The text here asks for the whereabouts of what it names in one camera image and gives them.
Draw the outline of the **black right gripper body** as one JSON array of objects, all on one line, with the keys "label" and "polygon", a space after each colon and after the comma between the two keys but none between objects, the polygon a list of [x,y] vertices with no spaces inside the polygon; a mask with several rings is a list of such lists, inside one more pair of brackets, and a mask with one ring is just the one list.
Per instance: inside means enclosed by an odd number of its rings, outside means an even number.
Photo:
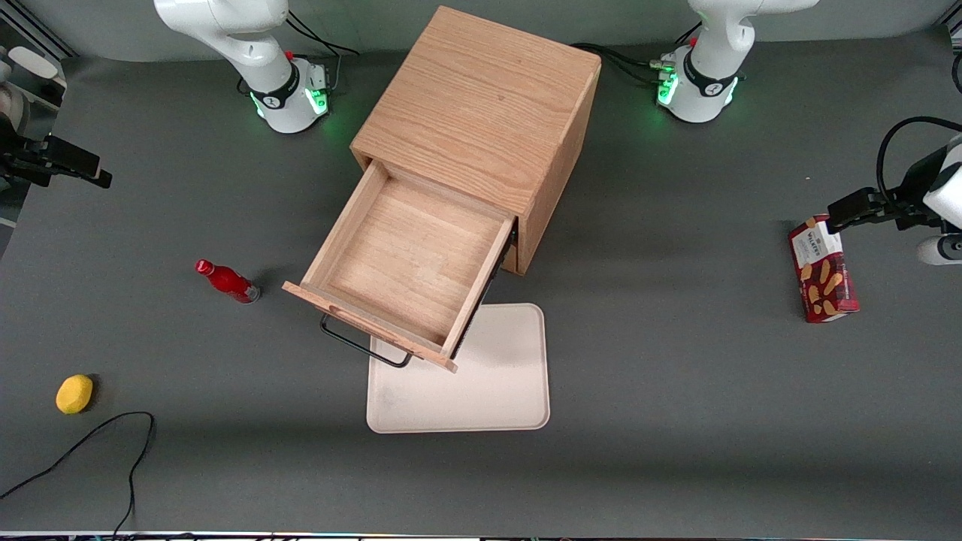
[{"label": "black right gripper body", "polygon": [[1,174],[4,177],[4,152],[11,152],[17,155],[18,158],[24,159],[25,161],[30,161],[40,165],[45,168],[44,158],[41,154],[38,154],[37,148],[35,148],[34,141],[28,140],[28,138],[22,138],[18,134],[14,134],[13,137],[2,137],[1,143]]}]

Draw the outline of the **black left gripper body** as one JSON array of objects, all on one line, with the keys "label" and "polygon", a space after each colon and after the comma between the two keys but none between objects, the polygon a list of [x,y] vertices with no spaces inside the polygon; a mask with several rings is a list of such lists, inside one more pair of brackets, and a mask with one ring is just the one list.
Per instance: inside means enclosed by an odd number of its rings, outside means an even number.
[{"label": "black left gripper body", "polygon": [[948,181],[949,174],[942,173],[947,155],[948,145],[942,145],[907,169],[899,185],[900,215],[938,215],[924,203],[924,196],[932,189],[940,189]]}]

